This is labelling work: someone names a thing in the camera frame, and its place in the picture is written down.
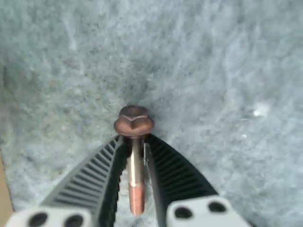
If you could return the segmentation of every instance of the fabric surface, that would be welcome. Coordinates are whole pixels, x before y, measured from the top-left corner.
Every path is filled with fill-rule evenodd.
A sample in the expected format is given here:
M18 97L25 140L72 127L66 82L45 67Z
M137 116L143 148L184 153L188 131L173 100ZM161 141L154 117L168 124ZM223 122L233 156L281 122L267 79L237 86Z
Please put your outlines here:
M258 227L303 223L302 0L2 0L0 139L16 210L115 135L126 104ZM128 208L116 226L155 226Z

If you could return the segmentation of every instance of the wooden edge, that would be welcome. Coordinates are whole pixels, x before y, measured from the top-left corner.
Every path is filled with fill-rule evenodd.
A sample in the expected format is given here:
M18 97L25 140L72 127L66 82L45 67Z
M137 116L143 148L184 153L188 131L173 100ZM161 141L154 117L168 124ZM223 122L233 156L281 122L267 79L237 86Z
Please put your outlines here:
M0 153L0 226L4 226L12 213L13 208L11 205L9 189L6 182L4 166Z

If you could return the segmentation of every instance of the rusty bolt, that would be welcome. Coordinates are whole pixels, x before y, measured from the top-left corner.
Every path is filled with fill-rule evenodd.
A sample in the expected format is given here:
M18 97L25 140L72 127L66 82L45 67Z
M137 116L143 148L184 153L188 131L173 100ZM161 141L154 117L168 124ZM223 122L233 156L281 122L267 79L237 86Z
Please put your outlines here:
M128 105L121 109L114 123L117 133L131 139L132 151L127 159L130 210L134 215L144 212L143 138L154 127L153 120L143 106Z

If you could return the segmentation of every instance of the copper-colored thread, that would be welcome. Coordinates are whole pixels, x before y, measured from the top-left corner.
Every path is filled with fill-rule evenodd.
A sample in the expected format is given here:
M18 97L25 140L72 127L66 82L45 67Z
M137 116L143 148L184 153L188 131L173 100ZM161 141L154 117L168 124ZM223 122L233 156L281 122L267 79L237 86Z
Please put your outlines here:
M134 215L141 215L144 212L144 184L136 186L128 185L130 210Z

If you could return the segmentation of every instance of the gray felt surface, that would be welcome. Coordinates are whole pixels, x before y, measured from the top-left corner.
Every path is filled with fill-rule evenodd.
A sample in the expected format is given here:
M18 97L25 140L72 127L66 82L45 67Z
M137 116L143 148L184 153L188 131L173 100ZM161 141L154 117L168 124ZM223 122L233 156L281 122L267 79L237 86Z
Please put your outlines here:
M16 210L115 135L125 104L259 227L303 226L302 0L2 0L0 136ZM133 217L122 178L116 226Z

